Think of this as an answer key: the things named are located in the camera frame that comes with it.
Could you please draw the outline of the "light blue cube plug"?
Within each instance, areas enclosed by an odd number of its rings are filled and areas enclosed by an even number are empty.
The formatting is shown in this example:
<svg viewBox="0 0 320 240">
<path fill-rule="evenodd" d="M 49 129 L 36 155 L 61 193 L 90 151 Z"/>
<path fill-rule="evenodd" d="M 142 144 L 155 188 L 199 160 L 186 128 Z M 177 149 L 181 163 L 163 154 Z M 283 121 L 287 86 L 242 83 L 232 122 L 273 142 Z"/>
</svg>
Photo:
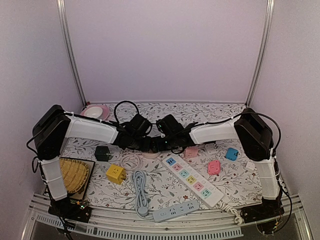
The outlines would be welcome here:
<svg viewBox="0 0 320 240">
<path fill-rule="evenodd" d="M 238 157 L 239 151 L 234 148 L 228 148 L 225 154 L 225 158 L 230 161 L 236 161 Z"/>
</svg>

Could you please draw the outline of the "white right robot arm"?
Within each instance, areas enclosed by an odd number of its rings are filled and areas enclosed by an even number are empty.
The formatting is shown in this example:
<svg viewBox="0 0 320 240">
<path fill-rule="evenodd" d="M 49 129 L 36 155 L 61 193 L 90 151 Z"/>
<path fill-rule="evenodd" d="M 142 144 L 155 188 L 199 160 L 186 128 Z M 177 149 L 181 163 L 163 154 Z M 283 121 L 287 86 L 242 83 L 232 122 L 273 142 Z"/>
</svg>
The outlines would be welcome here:
<svg viewBox="0 0 320 240">
<path fill-rule="evenodd" d="M 261 186 L 262 198 L 259 206 L 262 218 L 269 218 L 278 210 L 275 201 L 281 193 L 278 183 L 276 149 L 272 129 L 263 120 L 266 115 L 245 108 L 241 113 L 216 122 L 191 123 L 186 127 L 173 118 L 157 121 L 158 130 L 164 136 L 152 137 L 152 152 L 169 151 L 215 141 L 238 139 L 245 155 L 255 163 Z"/>
</svg>

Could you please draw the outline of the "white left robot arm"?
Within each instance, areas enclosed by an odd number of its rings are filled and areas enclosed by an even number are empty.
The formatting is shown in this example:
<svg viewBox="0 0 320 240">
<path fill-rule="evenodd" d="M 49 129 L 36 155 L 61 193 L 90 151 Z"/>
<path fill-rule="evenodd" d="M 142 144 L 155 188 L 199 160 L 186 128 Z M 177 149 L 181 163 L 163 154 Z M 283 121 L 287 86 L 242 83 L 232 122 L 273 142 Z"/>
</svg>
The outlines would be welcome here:
<svg viewBox="0 0 320 240">
<path fill-rule="evenodd" d="M 63 217 L 70 217 L 75 211 L 74 205 L 65 199 L 68 194 L 60 167 L 60 158 L 70 138 L 155 153 L 155 141 L 148 135 L 151 127 L 151 123 L 142 116 L 119 123 L 82 116 L 65 111 L 61 105 L 53 105 L 33 127 L 31 141 L 35 145 L 42 180 L 56 201 L 55 209 Z"/>
</svg>

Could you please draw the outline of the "round pink socket base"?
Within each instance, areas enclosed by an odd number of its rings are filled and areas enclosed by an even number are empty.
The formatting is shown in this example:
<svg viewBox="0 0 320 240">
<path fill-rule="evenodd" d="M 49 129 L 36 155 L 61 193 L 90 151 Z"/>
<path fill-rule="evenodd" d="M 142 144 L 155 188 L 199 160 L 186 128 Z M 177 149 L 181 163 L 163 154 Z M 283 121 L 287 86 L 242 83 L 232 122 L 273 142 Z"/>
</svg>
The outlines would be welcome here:
<svg viewBox="0 0 320 240">
<path fill-rule="evenodd" d="M 146 159 L 154 159 L 160 155 L 160 152 L 153 153 L 153 152 L 142 152 L 141 155 Z"/>
</svg>

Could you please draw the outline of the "dark green cube socket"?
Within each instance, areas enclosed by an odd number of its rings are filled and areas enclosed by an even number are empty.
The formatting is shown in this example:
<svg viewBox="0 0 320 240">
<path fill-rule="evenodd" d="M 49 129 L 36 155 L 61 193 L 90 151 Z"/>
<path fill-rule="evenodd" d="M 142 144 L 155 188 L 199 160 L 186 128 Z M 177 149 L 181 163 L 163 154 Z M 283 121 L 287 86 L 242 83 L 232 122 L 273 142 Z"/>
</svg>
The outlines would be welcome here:
<svg viewBox="0 0 320 240">
<path fill-rule="evenodd" d="M 113 154 L 107 146 L 97 146 L 94 156 L 98 162 L 108 162 L 113 158 Z"/>
</svg>

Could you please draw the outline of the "yellow cube socket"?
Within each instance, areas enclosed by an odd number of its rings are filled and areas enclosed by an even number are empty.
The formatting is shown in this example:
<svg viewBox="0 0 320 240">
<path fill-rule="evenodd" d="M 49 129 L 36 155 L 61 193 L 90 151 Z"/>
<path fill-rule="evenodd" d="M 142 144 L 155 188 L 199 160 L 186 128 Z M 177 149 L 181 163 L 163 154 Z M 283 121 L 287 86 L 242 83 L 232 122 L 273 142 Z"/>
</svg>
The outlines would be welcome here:
<svg viewBox="0 0 320 240">
<path fill-rule="evenodd" d="M 106 171 L 106 177 L 110 182 L 121 185 L 122 182 L 127 178 L 127 174 L 123 167 L 111 164 Z"/>
</svg>

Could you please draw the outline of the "pink cube socket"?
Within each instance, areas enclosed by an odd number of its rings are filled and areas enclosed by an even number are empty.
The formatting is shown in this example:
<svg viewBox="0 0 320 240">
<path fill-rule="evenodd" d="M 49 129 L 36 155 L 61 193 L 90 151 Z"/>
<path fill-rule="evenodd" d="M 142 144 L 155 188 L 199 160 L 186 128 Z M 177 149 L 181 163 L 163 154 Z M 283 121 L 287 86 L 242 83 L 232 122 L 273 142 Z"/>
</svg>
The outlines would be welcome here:
<svg viewBox="0 0 320 240">
<path fill-rule="evenodd" d="M 195 158 L 198 156 L 198 152 L 199 152 L 199 149 L 198 147 L 196 146 L 192 146 L 192 147 L 187 147 L 185 150 L 184 150 L 184 157 L 186 159 L 190 159 L 190 158 Z"/>
</svg>

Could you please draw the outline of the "pink plug adapter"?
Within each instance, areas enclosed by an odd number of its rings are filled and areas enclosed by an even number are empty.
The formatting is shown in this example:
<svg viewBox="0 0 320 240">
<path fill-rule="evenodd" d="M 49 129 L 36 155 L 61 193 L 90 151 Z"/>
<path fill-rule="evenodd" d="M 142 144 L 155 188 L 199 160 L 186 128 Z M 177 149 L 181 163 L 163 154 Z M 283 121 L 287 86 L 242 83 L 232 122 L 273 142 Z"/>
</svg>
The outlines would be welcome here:
<svg viewBox="0 0 320 240">
<path fill-rule="evenodd" d="M 219 160 L 210 161 L 207 165 L 207 173 L 209 175 L 217 175 L 221 171 L 221 163 Z"/>
</svg>

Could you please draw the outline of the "light blue power strip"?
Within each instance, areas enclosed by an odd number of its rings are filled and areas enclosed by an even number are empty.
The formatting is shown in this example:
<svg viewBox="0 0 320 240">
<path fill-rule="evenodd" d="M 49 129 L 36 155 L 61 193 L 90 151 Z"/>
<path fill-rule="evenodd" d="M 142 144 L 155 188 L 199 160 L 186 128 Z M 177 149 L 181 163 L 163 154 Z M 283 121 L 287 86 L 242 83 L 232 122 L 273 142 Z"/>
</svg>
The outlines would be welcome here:
<svg viewBox="0 0 320 240">
<path fill-rule="evenodd" d="M 189 200 L 177 205 L 162 208 L 152 212 L 152 217 L 155 223 L 161 223 L 174 218 L 178 218 L 200 209 L 200 204 L 197 200 Z"/>
</svg>

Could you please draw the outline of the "white power strip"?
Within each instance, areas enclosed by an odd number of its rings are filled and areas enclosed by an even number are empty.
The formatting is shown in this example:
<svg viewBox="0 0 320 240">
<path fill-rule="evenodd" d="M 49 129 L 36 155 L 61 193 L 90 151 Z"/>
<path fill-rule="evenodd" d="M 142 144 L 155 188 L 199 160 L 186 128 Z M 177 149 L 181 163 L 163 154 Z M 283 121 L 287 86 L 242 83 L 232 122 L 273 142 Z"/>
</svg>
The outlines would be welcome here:
<svg viewBox="0 0 320 240">
<path fill-rule="evenodd" d="M 163 159 L 161 163 L 181 184 L 201 200 L 207 208 L 212 209 L 222 203 L 224 193 L 205 179 L 180 156 L 172 154 Z"/>
</svg>

